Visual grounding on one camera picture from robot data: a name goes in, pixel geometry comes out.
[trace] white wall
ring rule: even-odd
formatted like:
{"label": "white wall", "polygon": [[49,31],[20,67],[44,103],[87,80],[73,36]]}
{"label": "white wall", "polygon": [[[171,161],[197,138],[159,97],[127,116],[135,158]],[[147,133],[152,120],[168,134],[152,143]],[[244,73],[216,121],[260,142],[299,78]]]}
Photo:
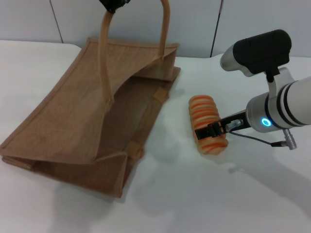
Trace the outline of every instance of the white wall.
{"label": "white wall", "polygon": [[[209,57],[221,0],[170,0],[168,42],[178,42],[180,56]],[[99,0],[52,0],[65,43],[82,46],[98,36],[105,13]],[[110,36],[158,41],[162,24],[160,0],[132,0],[112,21]]]}
{"label": "white wall", "polygon": [[0,0],[0,40],[61,42],[49,0]]}
{"label": "white wall", "polygon": [[[179,56],[209,57],[221,0],[170,0],[168,42],[179,42]],[[80,47],[98,36],[105,8],[99,0],[52,0],[65,43]],[[311,57],[310,0],[224,0],[213,55],[240,39],[284,29],[292,56]],[[132,0],[113,18],[110,36],[159,39],[160,0]],[[49,0],[0,0],[0,40],[61,42]]]}
{"label": "white wall", "polygon": [[275,29],[290,35],[291,56],[311,57],[310,0],[225,0],[213,56],[238,40]]}

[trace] jute bag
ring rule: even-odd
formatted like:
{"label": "jute bag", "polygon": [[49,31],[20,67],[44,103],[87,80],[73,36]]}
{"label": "jute bag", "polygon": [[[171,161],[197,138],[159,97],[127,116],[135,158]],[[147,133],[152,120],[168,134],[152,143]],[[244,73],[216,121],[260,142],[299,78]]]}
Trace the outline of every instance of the jute bag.
{"label": "jute bag", "polygon": [[178,44],[88,39],[52,91],[0,145],[2,160],[64,182],[120,197],[180,69]]}

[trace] cable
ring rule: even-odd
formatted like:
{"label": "cable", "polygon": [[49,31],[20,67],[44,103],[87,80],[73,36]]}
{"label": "cable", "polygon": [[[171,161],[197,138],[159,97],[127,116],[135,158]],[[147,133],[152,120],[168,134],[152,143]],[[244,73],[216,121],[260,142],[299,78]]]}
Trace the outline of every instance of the cable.
{"label": "cable", "polygon": [[234,132],[231,132],[231,131],[228,131],[228,133],[233,134],[235,136],[239,136],[239,137],[245,137],[245,138],[253,139],[253,140],[256,140],[256,141],[268,144],[271,147],[286,147],[287,146],[286,141],[279,141],[279,142],[272,142],[272,143],[270,143],[270,142],[261,140],[261,139],[256,138],[256,137],[246,136],[246,135],[239,134],[239,133],[234,133]]}
{"label": "cable", "polygon": [[245,138],[253,139],[253,140],[256,140],[256,141],[259,141],[259,142],[262,142],[262,143],[265,143],[265,144],[268,144],[268,145],[271,146],[271,143],[270,143],[270,142],[261,140],[261,139],[256,138],[256,137],[246,136],[246,135],[239,134],[239,133],[234,133],[234,132],[231,132],[231,131],[229,131],[228,133],[233,134],[233,135],[235,135],[235,136],[239,136],[239,137],[245,137]]}
{"label": "cable", "polygon": [[214,50],[214,45],[215,45],[215,39],[216,39],[217,29],[218,29],[218,23],[219,23],[219,19],[220,19],[220,14],[222,13],[223,3],[224,3],[224,0],[221,0],[220,8],[219,8],[219,13],[218,13],[218,19],[217,19],[217,23],[216,23],[215,34],[214,34],[214,39],[213,39],[213,45],[212,45],[212,49],[211,49],[211,51],[210,51],[210,57],[212,57],[212,55],[213,55],[213,50]]}
{"label": "cable", "polygon": [[55,11],[54,11],[53,4],[52,4],[51,0],[50,0],[50,5],[51,5],[52,12],[53,12],[53,15],[54,15],[54,19],[55,19],[55,22],[56,22],[56,25],[57,25],[58,33],[60,35],[60,39],[61,39],[62,43],[64,43],[62,34],[60,33],[60,29],[59,29],[59,26],[58,26],[58,22],[57,22],[57,19],[56,19]]}

